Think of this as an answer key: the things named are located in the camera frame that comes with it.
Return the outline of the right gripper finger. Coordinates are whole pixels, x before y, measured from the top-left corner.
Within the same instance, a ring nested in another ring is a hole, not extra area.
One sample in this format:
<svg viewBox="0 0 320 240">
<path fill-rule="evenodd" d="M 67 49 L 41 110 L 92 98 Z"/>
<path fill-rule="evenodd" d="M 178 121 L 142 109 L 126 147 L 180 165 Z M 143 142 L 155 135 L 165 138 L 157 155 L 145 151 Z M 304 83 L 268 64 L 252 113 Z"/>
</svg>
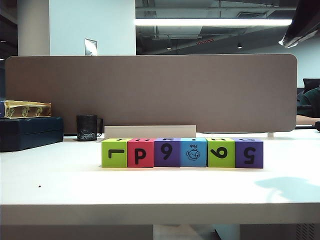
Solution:
<svg viewBox="0 0 320 240">
<path fill-rule="evenodd" d="M 280 44 L 285 48 L 292 48 L 299 43 L 312 38 L 320 31 L 320 15 L 296 15 L 289 25 Z"/>
<path fill-rule="evenodd" d="M 292 22 L 280 43 L 301 43 L 320 35 L 320 1 L 299 0 Z"/>
</svg>

